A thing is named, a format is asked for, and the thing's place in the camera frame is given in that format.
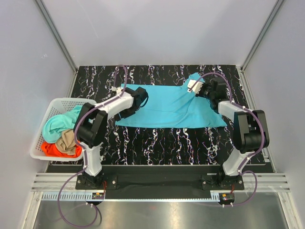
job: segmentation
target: metal floor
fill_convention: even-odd
[[[236,202],[247,198],[236,194]],[[61,202],[68,213],[82,202]],[[287,229],[288,225],[276,193],[257,193],[243,206],[222,208],[216,203],[196,202],[103,202],[99,206],[100,219],[91,228],[99,229]],[[95,216],[93,209],[82,206],[66,215],[74,224],[89,224]],[[35,229],[69,229],[59,213],[56,201],[42,201],[36,217]]]

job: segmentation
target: white wall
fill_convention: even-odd
[[[305,225],[305,1],[286,1],[245,71],[266,113],[276,168],[284,172]]]
[[[276,0],[43,2],[77,65],[241,65]]]
[[[50,100],[66,96],[72,70],[33,0],[1,1],[0,31],[0,227],[16,229],[46,166],[30,157],[31,141]]]

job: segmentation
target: black marble surface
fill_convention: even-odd
[[[98,103],[110,98],[116,68],[81,66],[71,96],[94,99]],[[235,65],[128,66],[128,83],[180,86],[193,73],[214,71],[228,79],[235,102],[247,106]],[[123,78],[124,71],[120,68],[117,86]],[[110,120],[101,146],[101,162],[104,165],[221,164],[233,148],[230,138],[233,123],[225,117],[224,120],[227,127],[196,129],[122,127]],[[250,163],[264,164],[263,155],[253,157]]]

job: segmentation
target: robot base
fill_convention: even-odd
[[[96,177],[94,177],[94,181],[90,180],[89,177],[85,175],[78,175],[75,189],[77,190],[115,190],[117,186],[116,175],[106,175],[103,176],[103,172],[101,171]]]
[[[205,191],[211,190],[232,190],[232,185],[220,185],[216,182],[216,175],[203,175],[201,176],[202,189]],[[244,182],[241,176],[238,176],[237,182],[234,182],[234,190],[244,190]]]

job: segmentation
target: cloth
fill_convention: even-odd
[[[61,133],[61,137],[55,143],[56,148],[63,154],[74,155],[75,154],[75,141],[73,130],[64,130]]]
[[[144,128],[201,128],[226,126],[220,114],[210,107],[206,98],[195,97],[187,91],[188,82],[197,80],[198,73],[192,74],[182,86],[156,86],[128,84],[136,90],[146,89],[147,104],[132,116],[121,119],[116,125]]]
[[[81,147],[80,146],[75,146],[75,154],[74,155],[68,155],[68,154],[63,154],[60,152],[55,144],[50,144],[47,142],[43,142],[41,145],[41,149],[45,153],[46,156],[56,156],[56,157],[71,157],[71,158],[76,158],[81,155]]]
[[[71,111],[58,114],[50,118],[42,129],[42,136],[47,143],[55,143],[61,137],[61,133],[67,129],[73,129],[81,112],[80,105],[75,106]]]

